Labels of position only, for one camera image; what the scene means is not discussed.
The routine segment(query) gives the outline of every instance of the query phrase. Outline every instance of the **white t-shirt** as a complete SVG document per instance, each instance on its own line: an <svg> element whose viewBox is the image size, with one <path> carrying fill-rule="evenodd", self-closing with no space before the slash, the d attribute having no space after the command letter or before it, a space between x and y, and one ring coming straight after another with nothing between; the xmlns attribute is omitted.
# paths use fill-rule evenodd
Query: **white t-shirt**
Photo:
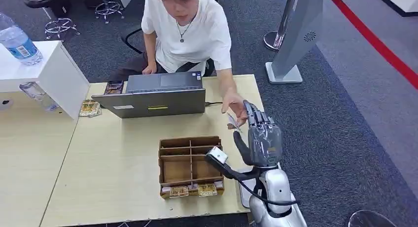
<svg viewBox="0 0 418 227"><path fill-rule="evenodd" d="M176 20L168 14L162 0L145 0L142 31L157 33L156 60L173 73L187 62L200 63L193 69L205 73L211 58L215 69L231 68L231 36L223 8L215 0L199 0L196 17L180 42ZM186 26L179 26L183 33Z"/></svg>

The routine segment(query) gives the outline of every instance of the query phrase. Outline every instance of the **cardboard organizer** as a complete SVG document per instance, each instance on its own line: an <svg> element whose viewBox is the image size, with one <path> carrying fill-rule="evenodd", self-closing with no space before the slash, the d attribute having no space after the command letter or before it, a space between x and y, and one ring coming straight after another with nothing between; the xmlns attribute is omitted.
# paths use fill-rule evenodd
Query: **cardboard organizer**
<svg viewBox="0 0 418 227"><path fill-rule="evenodd" d="M170 197L171 187L188 186L189 195L198 194L198 184L215 183L218 195L224 192L223 175L205 160L214 146L222 150L221 139L187 137L160 140L160 195Z"/></svg>

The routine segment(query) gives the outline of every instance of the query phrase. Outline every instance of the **red line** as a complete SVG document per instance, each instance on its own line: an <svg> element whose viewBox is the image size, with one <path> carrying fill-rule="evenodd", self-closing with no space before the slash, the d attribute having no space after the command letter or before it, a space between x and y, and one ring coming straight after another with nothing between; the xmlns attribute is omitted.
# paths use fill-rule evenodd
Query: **red line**
<svg viewBox="0 0 418 227"><path fill-rule="evenodd" d="M380 39L352 12L342 0L332 0L346 18L355 26L364 38L401 73L417 90L418 75L397 57Z"/></svg>

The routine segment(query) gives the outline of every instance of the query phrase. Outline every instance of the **robotic arm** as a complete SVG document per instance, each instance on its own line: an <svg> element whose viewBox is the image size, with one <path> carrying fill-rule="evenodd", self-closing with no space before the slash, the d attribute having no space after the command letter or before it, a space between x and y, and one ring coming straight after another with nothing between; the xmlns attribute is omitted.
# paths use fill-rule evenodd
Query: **robotic arm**
<svg viewBox="0 0 418 227"><path fill-rule="evenodd" d="M234 132L234 141L245 164L253 166L252 171L239 173L226 160L228 156L214 147L206 154L206 160L226 178L237 180L251 194L249 205L254 220L261 227L305 227L306 223L298 203L290 191L286 173L278 162L282 156L281 129L274 120L255 105L244 100L248 114L248 142L244 143L239 132ZM244 180L255 179L253 190Z"/></svg>

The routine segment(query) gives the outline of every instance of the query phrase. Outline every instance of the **plastic bottle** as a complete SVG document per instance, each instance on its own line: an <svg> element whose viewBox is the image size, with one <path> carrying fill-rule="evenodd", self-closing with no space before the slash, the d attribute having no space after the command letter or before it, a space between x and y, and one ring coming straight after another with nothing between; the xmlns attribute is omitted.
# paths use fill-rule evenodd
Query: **plastic bottle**
<svg viewBox="0 0 418 227"><path fill-rule="evenodd" d="M41 52L7 15L0 12L0 43L24 65L35 65L42 61Z"/></svg>
<svg viewBox="0 0 418 227"><path fill-rule="evenodd" d="M58 108L58 104L36 82L21 84L19 88L40 103L46 111L54 111Z"/></svg>

